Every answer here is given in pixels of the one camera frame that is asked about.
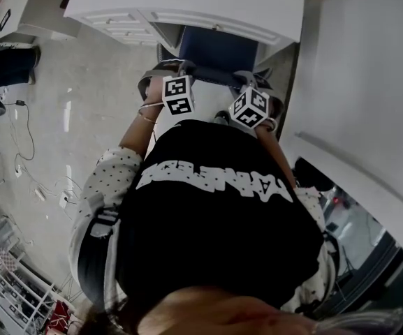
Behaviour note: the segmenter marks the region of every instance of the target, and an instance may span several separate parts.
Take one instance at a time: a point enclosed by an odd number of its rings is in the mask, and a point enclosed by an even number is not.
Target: eyeglasses
[[[317,324],[315,335],[395,335],[403,327],[403,309],[363,311],[326,319]]]

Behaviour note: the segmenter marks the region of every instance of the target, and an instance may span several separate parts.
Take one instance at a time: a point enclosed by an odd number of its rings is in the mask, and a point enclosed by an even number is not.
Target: electrical outlet
[[[66,208],[68,201],[71,199],[71,194],[68,191],[61,192],[59,205],[62,209]]]
[[[20,166],[20,165],[19,165],[19,166],[17,167],[17,169],[15,170],[15,175],[16,175],[17,178],[22,175],[22,171],[21,171],[21,166]]]

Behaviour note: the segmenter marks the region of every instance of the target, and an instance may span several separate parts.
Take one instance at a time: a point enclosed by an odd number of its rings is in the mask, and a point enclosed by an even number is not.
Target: bracelet
[[[269,121],[272,124],[272,127],[267,127],[266,131],[269,133],[272,133],[273,131],[275,131],[277,129],[277,121],[274,118],[267,118],[265,121]]]
[[[142,113],[140,112],[140,108],[139,108],[139,110],[138,110],[138,115],[140,115],[140,116],[142,117],[142,119],[144,119],[144,120],[146,120],[146,121],[149,121],[150,123],[157,124],[155,121],[151,120],[150,118],[147,118],[144,114],[142,114]]]
[[[144,108],[156,107],[157,105],[164,105],[164,103],[163,102],[158,102],[158,103],[142,104],[139,107],[139,110],[144,109]]]

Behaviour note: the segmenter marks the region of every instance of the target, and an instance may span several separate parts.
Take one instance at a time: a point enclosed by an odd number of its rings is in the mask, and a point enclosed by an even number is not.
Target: black t-shirt
[[[280,307],[318,271],[316,222],[258,140],[229,126],[171,128],[119,216],[116,278],[143,304],[209,285]]]

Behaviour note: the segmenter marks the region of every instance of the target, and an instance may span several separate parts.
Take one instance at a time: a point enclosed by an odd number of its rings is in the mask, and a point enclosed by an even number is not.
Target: white polka dot sleeve
[[[294,192],[316,221],[321,232],[324,232],[325,219],[319,203],[321,194],[314,187],[295,188]],[[297,313],[301,306],[323,302],[332,292],[335,279],[335,265],[324,242],[318,254],[318,271],[296,288],[293,297],[281,307],[281,310]]]
[[[75,280],[78,281],[80,245],[91,220],[97,216],[104,218],[117,216],[122,200],[142,162],[142,157],[133,150],[116,147],[102,155],[96,164],[96,169],[90,174],[80,195],[71,234],[69,262]],[[110,228],[95,225],[91,229],[91,235],[104,237],[109,231]]]

